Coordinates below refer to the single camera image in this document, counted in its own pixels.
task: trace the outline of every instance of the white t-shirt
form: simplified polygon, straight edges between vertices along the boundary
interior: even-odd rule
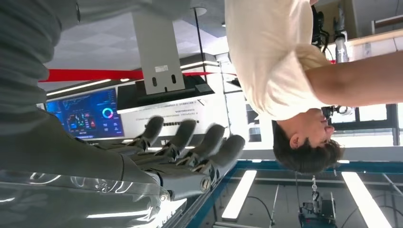
[[[286,120],[318,100],[305,75],[330,64],[311,45],[309,0],[225,0],[231,61],[252,108],[272,120]]]

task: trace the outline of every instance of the man's arm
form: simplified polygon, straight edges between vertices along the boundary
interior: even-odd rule
[[[306,71],[325,104],[365,106],[403,102],[403,51]]]

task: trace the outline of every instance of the blue screen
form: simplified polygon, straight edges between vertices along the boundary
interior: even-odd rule
[[[123,136],[116,109],[116,91],[108,89],[46,103],[64,129],[81,139]]]

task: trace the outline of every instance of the red stripe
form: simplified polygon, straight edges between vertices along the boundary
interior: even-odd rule
[[[190,72],[185,76],[216,74],[210,72]],[[141,80],[144,78],[141,70],[68,70],[50,69],[49,78],[40,82],[64,82],[64,81],[95,81],[95,80],[120,80],[124,78]]]

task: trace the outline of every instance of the metal bracket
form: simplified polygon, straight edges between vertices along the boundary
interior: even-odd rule
[[[150,13],[132,16],[146,93],[184,89],[172,21]]]

